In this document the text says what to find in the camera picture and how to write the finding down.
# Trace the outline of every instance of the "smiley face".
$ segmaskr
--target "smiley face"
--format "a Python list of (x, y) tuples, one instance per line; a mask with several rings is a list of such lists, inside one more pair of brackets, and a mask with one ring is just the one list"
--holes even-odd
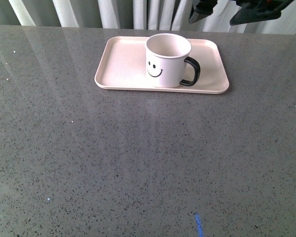
[[(159, 77), (159, 76), (162, 74), (163, 69), (160, 69), (160, 73), (157, 74), (156, 76), (153, 76), (152, 74), (150, 74), (150, 72), (149, 72), (149, 70), (148, 70), (149, 66), (147, 66), (147, 72), (148, 72), (149, 75), (152, 76), (153, 78), (157, 78), (157, 77)], [(156, 65), (155, 65), (155, 64), (152, 65), (152, 68), (153, 68), (153, 71), (156, 71), (156, 70), (154, 70), (154, 69), (156, 68)]]

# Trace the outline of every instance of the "black mug handle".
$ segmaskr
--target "black mug handle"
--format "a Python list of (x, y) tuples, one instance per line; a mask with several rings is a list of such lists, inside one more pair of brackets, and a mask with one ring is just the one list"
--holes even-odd
[(201, 67), (199, 66), (198, 62), (194, 58), (186, 57), (184, 61), (192, 65), (192, 67), (194, 68), (195, 74), (194, 74), (193, 81), (182, 80), (180, 81), (180, 85), (193, 86), (195, 85), (195, 83), (197, 83), (199, 79), (199, 75), (201, 74)]

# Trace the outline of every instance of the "black object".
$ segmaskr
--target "black object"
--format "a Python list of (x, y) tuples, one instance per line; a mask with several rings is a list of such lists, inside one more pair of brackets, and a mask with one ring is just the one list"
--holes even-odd
[(188, 22), (192, 24), (213, 14), (213, 8), (216, 4), (217, 0), (193, 0), (193, 7)]
[(186, 63), (191, 64), (192, 67), (194, 68), (194, 79), (193, 81), (182, 80), (180, 81), (180, 85), (193, 86), (195, 85), (195, 83), (197, 83), (199, 79), (199, 75), (201, 74), (201, 67), (199, 66), (199, 63), (191, 57), (186, 57), (184, 61)]
[[(274, 20), (294, 0), (233, 0), (242, 7), (230, 20), (230, 25)], [(217, 0), (193, 0), (189, 23), (197, 22), (213, 13)]]

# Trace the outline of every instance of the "tray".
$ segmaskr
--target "tray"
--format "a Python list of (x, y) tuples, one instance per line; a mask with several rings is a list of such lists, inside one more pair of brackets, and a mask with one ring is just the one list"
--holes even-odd
[[(146, 80), (147, 37), (114, 37), (108, 40), (95, 83), (103, 89), (147, 90), (184, 93), (220, 94), (229, 87), (229, 81), (217, 45), (205, 39), (188, 39), (192, 44), (190, 57), (201, 66), (198, 82), (190, 87), (156, 88)], [(184, 79), (192, 80), (194, 69), (187, 65)]]

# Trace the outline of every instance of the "blue mark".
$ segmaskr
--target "blue mark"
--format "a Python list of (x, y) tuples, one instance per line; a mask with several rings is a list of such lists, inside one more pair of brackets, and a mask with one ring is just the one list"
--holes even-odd
[(199, 237), (203, 237), (202, 228), (201, 228), (201, 222), (199, 221), (199, 215), (196, 214), (195, 215), (195, 218), (196, 218), (196, 222), (197, 222)]

